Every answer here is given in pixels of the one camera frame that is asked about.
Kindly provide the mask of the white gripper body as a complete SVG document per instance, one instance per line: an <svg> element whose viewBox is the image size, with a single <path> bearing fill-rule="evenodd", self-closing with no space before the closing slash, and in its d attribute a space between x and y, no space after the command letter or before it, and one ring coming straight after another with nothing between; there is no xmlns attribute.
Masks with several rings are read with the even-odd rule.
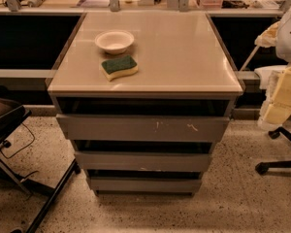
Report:
<svg viewBox="0 0 291 233"><path fill-rule="evenodd" d="M291 116L291 64L281 72L272 72L262 103L258 125L263 130L276 130Z"/></svg>

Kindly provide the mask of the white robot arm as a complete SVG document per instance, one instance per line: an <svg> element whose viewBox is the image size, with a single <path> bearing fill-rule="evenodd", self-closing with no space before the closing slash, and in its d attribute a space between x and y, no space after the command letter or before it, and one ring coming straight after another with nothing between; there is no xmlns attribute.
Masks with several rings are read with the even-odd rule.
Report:
<svg viewBox="0 0 291 233"><path fill-rule="evenodd" d="M282 71L270 74L266 100L262 103L258 125L274 131L291 116L291 7L279 22L259 35L254 44L262 48L275 47L276 56L287 62Z"/></svg>

